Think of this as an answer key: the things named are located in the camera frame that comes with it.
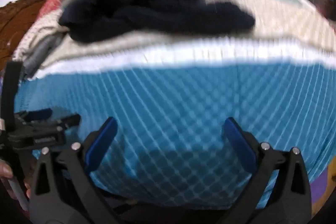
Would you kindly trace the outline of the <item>person's left hand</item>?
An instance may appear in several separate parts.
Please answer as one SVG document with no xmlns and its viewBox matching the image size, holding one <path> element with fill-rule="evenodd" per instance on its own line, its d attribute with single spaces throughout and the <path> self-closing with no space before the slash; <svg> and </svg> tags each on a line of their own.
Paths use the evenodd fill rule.
<svg viewBox="0 0 336 224">
<path fill-rule="evenodd" d="M 32 178 L 32 173 L 34 172 L 32 168 L 33 161 L 31 160 L 22 160 L 21 164 L 23 167 L 23 172 L 25 174 L 25 187 L 26 187 L 26 194 L 27 197 L 30 198 L 31 196 L 31 178 Z M 9 185 L 9 181 L 14 179 L 13 171 L 11 167 L 8 165 L 7 162 L 4 160 L 1 160 L 1 182 L 3 183 L 3 186 L 7 190 L 8 194 L 10 197 L 14 200 L 16 200 L 16 195 L 14 194 L 11 186 Z"/>
</svg>

